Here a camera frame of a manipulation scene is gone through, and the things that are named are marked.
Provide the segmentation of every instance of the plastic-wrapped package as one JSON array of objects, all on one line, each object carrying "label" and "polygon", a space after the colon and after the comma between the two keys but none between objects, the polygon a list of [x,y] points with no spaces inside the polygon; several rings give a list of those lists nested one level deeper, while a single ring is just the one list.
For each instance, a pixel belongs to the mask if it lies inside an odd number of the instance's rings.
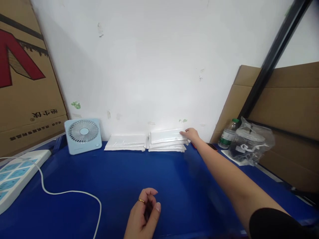
[{"label": "plastic-wrapped package", "polygon": [[181,145],[181,144],[186,144],[188,145],[188,141],[187,140],[178,140],[178,141],[173,141],[173,142],[163,142],[163,143],[151,143],[152,137],[151,134],[149,134],[149,148],[153,149],[153,148],[165,148],[168,146],[173,146],[173,145]]},{"label": "plastic-wrapped package", "polygon": [[146,135],[111,135],[104,150],[142,150],[146,148]]},{"label": "plastic-wrapped package", "polygon": [[116,150],[139,150],[145,151],[145,147],[119,147],[119,148],[106,148],[105,151],[116,151]]},{"label": "plastic-wrapped package", "polygon": [[163,142],[173,142],[180,140],[187,140],[179,132],[184,131],[183,129],[169,129],[162,131],[151,132],[151,143],[163,143]]},{"label": "plastic-wrapped package", "polygon": [[240,165],[255,166],[264,152],[275,145],[275,138],[271,129],[248,123],[243,117],[241,120],[228,154]]},{"label": "plastic-wrapped package", "polygon": [[179,132],[183,129],[172,129],[151,132],[149,134],[148,146],[149,152],[185,152],[184,144],[188,141]]}]

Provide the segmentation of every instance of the hand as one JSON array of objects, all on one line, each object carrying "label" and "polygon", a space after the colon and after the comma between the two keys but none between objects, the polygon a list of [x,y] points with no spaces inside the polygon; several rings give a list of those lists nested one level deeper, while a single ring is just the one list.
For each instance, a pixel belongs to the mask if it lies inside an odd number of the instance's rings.
[{"label": "hand", "polygon": [[193,143],[197,142],[198,140],[200,140],[200,137],[198,135],[197,130],[195,130],[194,128],[188,128],[185,130],[186,132],[181,131],[180,134],[185,136],[187,139],[189,139],[190,141],[192,141]]},{"label": "hand", "polygon": [[[127,222],[124,239],[152,239],[157,222],[160,215],[160,203],[156,202],[154,195],[158,192],[153,188],[143,189],[139,199],[145,201],[137,201],[133,206],[129,220]],[[145,220],[146,203],[153,205],[150,218]]]}]

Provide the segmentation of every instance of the white power strip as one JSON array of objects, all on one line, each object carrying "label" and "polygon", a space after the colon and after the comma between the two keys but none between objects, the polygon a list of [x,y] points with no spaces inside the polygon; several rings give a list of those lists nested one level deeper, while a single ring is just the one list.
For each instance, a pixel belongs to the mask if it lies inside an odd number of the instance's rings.
[{"label": "white power strip", "polygon": [[49,150],[29,152],[0,169],[0,214],[11,206],[38,171],[35,164],[41,167],[50,155]]}]

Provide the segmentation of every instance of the desk fan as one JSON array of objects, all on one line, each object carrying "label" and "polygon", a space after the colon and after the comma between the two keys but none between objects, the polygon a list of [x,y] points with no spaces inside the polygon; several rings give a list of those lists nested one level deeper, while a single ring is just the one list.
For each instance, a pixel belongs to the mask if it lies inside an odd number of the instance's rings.
[{"label": "desk fan", "polygon": [[67,144],[71,155],[102,147],[98,119],[74,119],[64,123]]}]

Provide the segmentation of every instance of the power cord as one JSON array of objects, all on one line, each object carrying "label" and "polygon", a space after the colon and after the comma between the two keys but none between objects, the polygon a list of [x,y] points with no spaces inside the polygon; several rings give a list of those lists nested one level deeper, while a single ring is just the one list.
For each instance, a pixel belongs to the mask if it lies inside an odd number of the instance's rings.
[{"label": "power cord", "polygon": [[[28,160],[28,159],[30,159],[30,158],[22,158],[22,157],[3,157],[3,158],[0,158],[0,159],[7,159],[7,158],[12,158],[12,159],[16,159],[16,158],[17,158],[17,159],[23,159],[23,160]],[[43,173],[42,173],[41,169],[40,169],[39,166],[36,165],[35,163],[33,163],[33,164],[34,164],[34,166],[36,166],[36,167],[38,168],[38,170],[39,170],[39,172],[40,172],[40,174],[41,174],[41,185],[42,185],[42,189],[43,189],[43,191],[46,192],[47,194],[50,194],[50,195],[60,195],[60,194],[65,194],[65,193],[82,193],[82,194],[87,194],[87,195],[89,195],[89,196],[95,198],[95,199],[99,202],[99,204],[100,204],[100,214],[99,214],[99,219],[98,219],[98,221],[97,221],[95,233],[94,233],[94,236],[93,236],[93,239],[95,239],[96,233],[97,233],[97,229],[99,228],[100,219],[101,219],[101,213],[102,213],[102,203],[101,203],[101,201],[100,201],[96,196],[94,196],[94,195],[92,195],[92,194],[90,194],[90,193],[87,193],[87,192],[83,192],[83,191],[71,190],[71,191],[66,191],[66,192],[61,192],[61,193],[51,193],[51,192],[47,191],[47,190],[45,189],[45,187],[44,187]]]}]

